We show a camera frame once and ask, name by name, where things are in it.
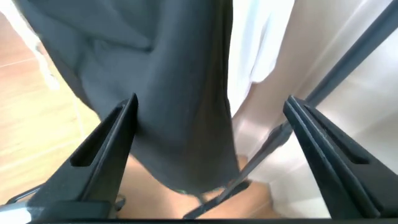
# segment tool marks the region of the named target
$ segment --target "metal rod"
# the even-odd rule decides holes
[[[384,40],[398,27],[398,0],[393,0],[390,5],[366,29],[354,45],[344,54],[337,64],[329,71],[323,80],[305,99],[308,104],[317,106],[322,102],[351,72],[363,62]],[[231,191],[242,182],[250,172],[256,168],[269,154],[285,144],[292,134],[288,122],[274,128],[260,150],[248,162],[239,177],[218,196],[222,201]]]

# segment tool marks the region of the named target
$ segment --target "light wood floor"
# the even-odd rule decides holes
[[[62,80],[50,90],[37,61],[0,15],[0,204],[45,182],[99,123]],[[242,166],[244,157],[239,158]],[[181,218],[198,206],[156,181],[133,157],[127,162],[120,192],[127,197],[124,218]],[[214,197],[219,192],[208,195]],[[253,183],[201,218],[277,218],[268,188]]]

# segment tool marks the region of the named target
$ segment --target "white fabric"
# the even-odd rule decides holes
[[[252,82],[274,69],[294,0],[234,0],[228,99],[234,116]]]

